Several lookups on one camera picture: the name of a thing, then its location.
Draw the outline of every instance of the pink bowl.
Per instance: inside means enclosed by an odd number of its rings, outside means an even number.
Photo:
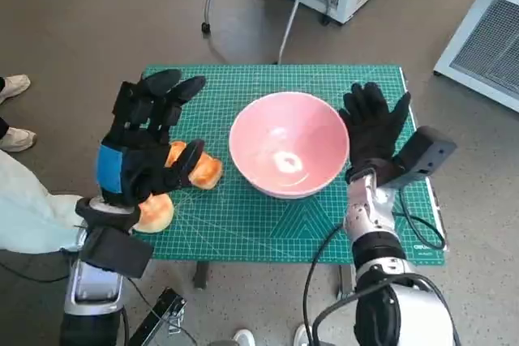
[[[279,92],[250,103],[229,135],[230,155],[258,190],[299,199],[328,185],[344,167],[350,141],[330,105],[301,92]]]

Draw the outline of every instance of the white sneaker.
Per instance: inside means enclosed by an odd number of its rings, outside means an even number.
[[[309,344],[308,342],[308,336],[307,336],[307,329],[305,328],[305,324],[299,325],[298,329],[295,331],[294,334],[294,346],[307,346]]]
[[[238,342],[240,346],[256,346],[254,336],[249,330],[240,330],[234,336],[233,340]]]
[[[31,80],[27,75],[14,75],[3,78],[6,82],[4,88],[0,91],[0,104],[10,97],[19,95],[31,85]]]
[[[21,152],[36,143],[36,134],[29,130],[9,127],[7,133],[0,139],[0,149],[5,152]]]

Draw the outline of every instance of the gray floor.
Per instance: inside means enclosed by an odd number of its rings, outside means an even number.
[[[422,124],[459,145],[434,185],[450,252],[443,268],[424,269],[451,304],[465,344],[517,344],[519,330],[519,117],[445,78],[432,67],[473,0],[372,0],[343,28],[322,28],[301,9],[287,46],[288,63],[401,64]],[[288,0],[216,0],[212,41],[199,31],[204,0],[0,0],[0,71],[24,72],[33,87],[0,108],[39,143],[16,157],[52,191],[96,193],[92,167],[123,79],[149,63],[269,63],[290,10]],[[63,271],[54,255],[2,254],[26,272]],[[307,266],[218,264],[206,292],[196,292],[193,263],[156,261],[142,280],[155,299],[166,285],[189,301],[185,326],[199,344],[249,327],[259,345],[287,345],[301,322]],[[311,314],[333,300],[336,275],[318,267]],[[2,272],[2,344],[56,344],[65,284],[35,285]],[[145,307],[131,292],[135,325]],[[324,324],[326,340],[355,344],[354,308]],[[159,344],[188,344],[181,338]]]

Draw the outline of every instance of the wire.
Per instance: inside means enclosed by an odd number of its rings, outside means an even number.
[[[43,279],[42,280],[42,279],[35,279],[34,277],[26,276],[25,274],[20,273],[19,271],[16,271],[15,269],[10,268],[10,267],[8,267],[7,265],[5,265],[3,263],[0,263],[0,267],[2,267],[6,271],[9,271],[10,273],[12,273],[15,276],[18,276],[21,279],[24,279],[24,280],[27,280],[27,281],[33,281],[35,283],[40,283],[40,284],[57,283],[58,281],[62,281],[62,280],[68,279],[68,276],[69,276],[69,275],[64,275],[64,276],[58,277],[56,279],[48,279],[48,280]]]
[[[411,230],[413,230],[414,235],[416,235],[416,238],[418,238],[418,240],[421,243],[423,243],[425,246],[427,246],[429,249],[433,249],[433,250],[443,250],[443,249],[445,249],[445,238],[440,233],[440,231],[438,231],[438,229],[434,225],[432,225],[431,223],[427,222],[426,220],[424,220],[422,218],[418,218],[417,216],[413,216],[413,215],[410,214],[409,209],[407,207],[407,202],[405,201],[404,189],[403,188],[398,191],[398,198],[400,199],[400,203],[401,203],[401,207],[402,207],[403,213],[394,212],[393,215],[404,216],[405,219],[407,220],[407,223],[411,227]],[[438,237],[438,240],[440,241],[440,244],[436,245],[435,243],[432,243],[432,242],[428,241],[422,235],[422,233],[420,233],[420,230],[418,230],[418,228],[416,227],[416,224],[414,223],[414,220],[416,220],[417,222],[419,222],[421,224],[426,225]]]
[[[155,315],[155,317],[157,319],[159,319],[160,321],[164,322],[164,323],[167,323],[168,325],[172,326],[172,327],[175,327],[177,329],[179,329],[181,332],[183,332],[184,334],[186,334],[186,336],[191,340],[191,342],[195,345],[195,346],[198,346],[198,342],[196,342],[196,339],[193,335],[190,334],[190,332],[188,330],[186,330],[185,328],[183,327],[180,327],[180,326],[177,326],[176,324],[173,324],[172,322],[170,322],[169,320],[167,319],[164,319],[162,318],[157,312],[155,312],[153,310],[153,306],[150,304],[150,302],[148,301],[148,299],[146,298],[146,296],[140,291],[139,287],[137,286],[137,284],[135,283],[134,280],[132,280],[131,278],[127,277],[127,280],[130,281],[130,283],[133,285],[133,287],[135,288],[135,290],[137,291],[137,293],[139,294],[140,298],[143,299],[144,303],[146,303],[146,305],[150,308],[150,310],[152,311],[152,314]]]
[[[312,342],[314,346],[320,346],[320,340],[319,340],[319,325],[333,312],[339,310],[340,308],[344,307],[345,305],[348,305],[352,301],[356,301],[361,297],[365,297],[369,295],[370,293],[374,293],[384,287],[389,286],[391,283],[394,283],[396,281],[402,281],[402,280],[419,280],[427,284],[429,288],[433,290],[433,292],[436,294],[438,299],[442,302],[445,309],[447,310],[448,316],[451,319],[451,323],[453,324],[453,338],[454,338],[454,344],[456,346],[461,346],[460,336],[457,333],[456,325],[454,324],[453,315],[451,314],[450,309],[448,308],[448,304],[444,298],[444,295],[442,295],[441,291],[436,287],[436,285],[428,279],[426,276],[419,275],[418,273],[405,273],[401,275],[391,275],[386,276],[386,278],[382,281],[380,281],[378,284],[374,284],[370,287],[367,287],[363,289],[360,292],[354,293],[353,295],[349,295],[348,297],[339,300],[337,303],[332,304],[327,309],[323,310],[317,318],[315,318],[314,321],[314,327],[312,329]]]
[[[337,234],[342,229],[342,224],[338,224],[332,232],[326,237],[326,239],[323,241],[319,249],[317,250],[317,253],[315,253],[314,259],[311,262],[310,270],[308,271],[307,276],[307,282],[305,283],[305,289],[302,293],[302,318],[305,322],[305,329],[307,330],[307,337],[308,342],[312,344],[312,338],[311,338],[311,331],[310,331],[310,321],[308,320],[308,309],[307,309],[307,301],[308,301],[308,289],[310,288],[310,281],[311,276],[314,273],[315,265],[317,265],[319,258],[321,254],[324,252],[324,249],[328,246],[328,243],[335,237],[335,234]]]
[[[128,346],[130,342],[130,323],[128,322],[128,313],[126,308],[122,308],[122,325],[124,326],[124,346]]]

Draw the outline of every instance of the bread roll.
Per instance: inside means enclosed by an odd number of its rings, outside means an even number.
[[[173,220],[174,207],[168,194],[150,194],[139,208],[139,223],[133,228],[141,233],[158,233]]]
[[[186,148],[183,141],[173,141],[169,149],[166,167],[170,167],[177,160],[182,151]],[[189,174],[189,181],[193,186],[201,190],[211,190],[223,174],[223,164],[220,160],[212,158],[208,153],[203,152],[193,171]]]

